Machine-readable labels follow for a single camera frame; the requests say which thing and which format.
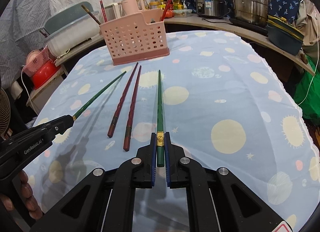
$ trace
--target tablecloth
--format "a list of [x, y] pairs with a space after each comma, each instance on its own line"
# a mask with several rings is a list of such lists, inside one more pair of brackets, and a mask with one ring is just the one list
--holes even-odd
[[[40, 112], [36, 125], [73, 115], [107, 83], [127, 71], [25, 171], [46, 212], [94, 168], [110, 170], [149, 144], [156, 131], [158, 70], [162, 73], [164, 129], [172, 143], [203, 167], [227, 167], [294, 231], [319, 202], [319, 151], [265, 59], [233, 33], [189, 31], [167, 34], [170, 55], [140, 61], [130, 151], [123, 150], [136, 74], [114, 136], [111, 119], [135, 63], [113, 66], [106, 46], [79, 60]], [[166, 187], [157, 168], [153, 189], [136, 192], [133, 230], [188, 231], [185, 189]]]

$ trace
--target finger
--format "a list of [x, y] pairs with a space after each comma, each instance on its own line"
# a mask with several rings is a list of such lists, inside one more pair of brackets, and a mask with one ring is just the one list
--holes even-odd
[[23, 171], [23, 170], [20, 171], [18, 173], [18, 176], [19, 176], [19, 178], [20, 178], [22, 183], [27, 183], [28, 182], [28, 175], [25, 173], [25, 171]]
[[38, 206], [35, 211], [30, 211], [29, 214], [30, 214], [30, 217], [32, 217], [33, 219], [38, 220], [42, 217], [42, 210]]
[[0, 199], [7, 211], [14, 210], [13, 203], [7, 196], [0, 194]]
[[30, 211], [35, 211], [38, 207], [38, 203], [34, 196], [31, 196], [26, 200], [26, 207]]
[[33, 195], [31, 186], [28, 183], [21, 184], [21, 193], [26, 199], [30, 198]]

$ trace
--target red and white sticker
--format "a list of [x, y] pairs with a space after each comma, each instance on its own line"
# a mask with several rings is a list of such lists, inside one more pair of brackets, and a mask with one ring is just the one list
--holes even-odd
[[292, 232], [287, 222], [282, 221], [272, 232]]

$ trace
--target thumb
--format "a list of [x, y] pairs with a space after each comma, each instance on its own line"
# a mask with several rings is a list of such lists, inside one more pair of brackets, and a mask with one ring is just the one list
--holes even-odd
[[14, 210], [13, 203], [7, 196], [0, 194], [0, 199], [7, 211]]

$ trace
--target pink basket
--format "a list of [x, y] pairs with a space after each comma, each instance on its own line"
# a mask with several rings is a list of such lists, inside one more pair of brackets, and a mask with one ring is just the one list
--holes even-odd
[[49, 59], [55, 60], [56, 58], [50, 53], [48, 47], [45, 46], [44, 49], [23, 68], [23, 71], [29, 77], [32, 77]]
[[170, 54], [162, 12], [145, 10], [100, 25], [114, 65]]

